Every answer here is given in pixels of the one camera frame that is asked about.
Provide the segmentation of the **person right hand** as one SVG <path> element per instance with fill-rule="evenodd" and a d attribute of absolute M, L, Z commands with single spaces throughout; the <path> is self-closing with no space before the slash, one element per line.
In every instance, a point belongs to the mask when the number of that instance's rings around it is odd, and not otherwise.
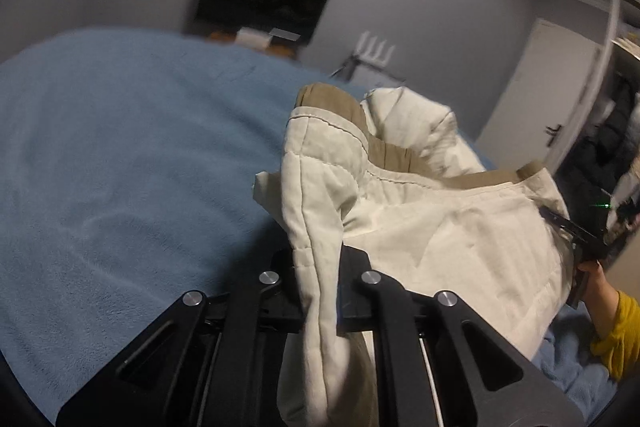
<path fill-rule="evenodd" d="M 613 330 L 620 295 L 608 283 L 599 261 L 579 263 L 578 270 L 588 275 L 582 301 L 586 305 L 597 335 L 604 339 Z"/>

